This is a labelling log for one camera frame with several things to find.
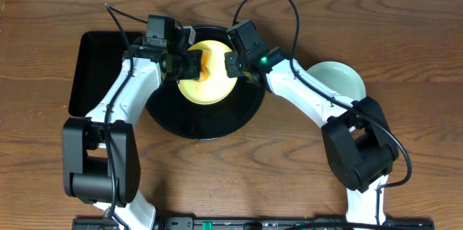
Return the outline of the yellow plate with stain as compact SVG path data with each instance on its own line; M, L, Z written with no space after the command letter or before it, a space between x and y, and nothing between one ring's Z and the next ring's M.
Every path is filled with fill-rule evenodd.
M230 94L237 83L237 78L227 76L225 68L225 53L232 50L225 43L206 40L195 43L189 48L192 50L209 50L208 61L209 77L204 82L198 80L181 80L178 88L189 101L200 105L211 105L224 99Z

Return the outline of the yellow green scrub sponge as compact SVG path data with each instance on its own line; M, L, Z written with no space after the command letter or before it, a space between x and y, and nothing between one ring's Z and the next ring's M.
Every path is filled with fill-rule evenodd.
M209 58L210 58L210 51L202 49L202 55L200 58L200 76L199 76L198 82L204 82L209 77L208 68L207 68Z

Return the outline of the mint green plate with stain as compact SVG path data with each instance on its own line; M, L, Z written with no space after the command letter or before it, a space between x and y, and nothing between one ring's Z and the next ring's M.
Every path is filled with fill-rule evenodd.
M324 61L307 70L314 78L337 93L361 101L366 96L361 76L350 66L337 61Z

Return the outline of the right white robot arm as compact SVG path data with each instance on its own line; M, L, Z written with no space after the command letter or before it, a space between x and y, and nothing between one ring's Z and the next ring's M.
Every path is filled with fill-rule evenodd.
M350 223L383 225L383 189L399 150L379 104L356 101L309 74L280 48L270 49L245 20L226 31L233 49L225 55L229 77L246 74L287 99L321 129L328 165L346 187Z

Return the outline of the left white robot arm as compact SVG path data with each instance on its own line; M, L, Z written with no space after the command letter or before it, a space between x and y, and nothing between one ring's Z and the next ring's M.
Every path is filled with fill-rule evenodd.
M148 17L146 34L122 55L122 68L101 102L62 130L64 191L103 211L94 229L154 229L156 208L139 191L134 127L164 80L197 80L205 53L191 51L196 32L165 16Z

